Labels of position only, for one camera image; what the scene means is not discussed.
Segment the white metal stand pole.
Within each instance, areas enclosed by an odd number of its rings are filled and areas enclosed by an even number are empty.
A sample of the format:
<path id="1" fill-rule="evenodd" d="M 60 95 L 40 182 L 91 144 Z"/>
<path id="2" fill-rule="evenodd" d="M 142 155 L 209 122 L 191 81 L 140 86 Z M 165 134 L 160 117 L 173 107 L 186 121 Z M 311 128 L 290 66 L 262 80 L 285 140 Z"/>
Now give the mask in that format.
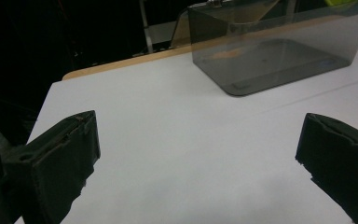
<path id="1" fill-rule="evenodd" d="M 138 2 L 139 2 L 140 11 L 141 11 L 142 21 L 143 21 L 143 28 L 144 28 L 144 33 L 145 33 L 145 42 L 146 42 L 147 52 L 149 54 L 151 54 L 154 51 L 153 51 L 152 39 L 151 39 L 151 36 L 149 33 L 147 17 L 146 17 L 146 13 L 145 13 L 145 0 L 138 0 Z"/>

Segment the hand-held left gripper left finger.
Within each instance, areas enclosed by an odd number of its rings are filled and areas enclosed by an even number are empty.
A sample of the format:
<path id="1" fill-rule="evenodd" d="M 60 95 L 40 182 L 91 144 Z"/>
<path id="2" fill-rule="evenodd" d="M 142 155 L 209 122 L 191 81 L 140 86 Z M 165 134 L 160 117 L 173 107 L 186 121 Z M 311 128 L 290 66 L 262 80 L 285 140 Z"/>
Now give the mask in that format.
<path id="1" fill-rule="evenodd" d="M 61 120 L 8 157 L 8 184 L 24 222 L 60 224 L 100 157 L 93 110 Z"/>

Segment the green cartoon phone case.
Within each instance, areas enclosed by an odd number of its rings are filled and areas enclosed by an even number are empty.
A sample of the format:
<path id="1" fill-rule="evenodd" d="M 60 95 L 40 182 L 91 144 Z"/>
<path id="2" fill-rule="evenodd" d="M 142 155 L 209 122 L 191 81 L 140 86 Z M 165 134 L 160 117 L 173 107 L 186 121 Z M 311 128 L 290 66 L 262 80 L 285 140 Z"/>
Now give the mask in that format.
<path id="1" fill-rule="evenodd" d="M 324 1 L 330 7 L 358 2 L 358 0 L 324 0 Z"/>

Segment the transparent grey plastic box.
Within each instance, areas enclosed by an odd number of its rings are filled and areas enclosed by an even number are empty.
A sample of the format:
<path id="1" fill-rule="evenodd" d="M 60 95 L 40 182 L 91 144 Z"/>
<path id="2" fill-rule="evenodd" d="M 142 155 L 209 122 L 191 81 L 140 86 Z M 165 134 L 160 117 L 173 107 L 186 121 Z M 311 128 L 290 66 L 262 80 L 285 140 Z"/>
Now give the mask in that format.
<path id="1" fill-rule="evenodd" d="M 224 92 L 245 96 L 351 65 L 358 2 L 210 0 L 188 8 L 194 64 Z"/>

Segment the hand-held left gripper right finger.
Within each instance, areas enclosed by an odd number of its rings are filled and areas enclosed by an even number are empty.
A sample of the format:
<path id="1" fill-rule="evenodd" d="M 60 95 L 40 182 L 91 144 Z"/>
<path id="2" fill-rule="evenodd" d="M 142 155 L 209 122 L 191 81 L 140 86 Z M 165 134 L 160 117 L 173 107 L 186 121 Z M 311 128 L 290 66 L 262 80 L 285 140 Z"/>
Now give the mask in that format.
<path id="1" fill-rule="evenodd" d="M 358 130 L 323 115 L 305 116 L 296 160 L 358 224 Z"/>

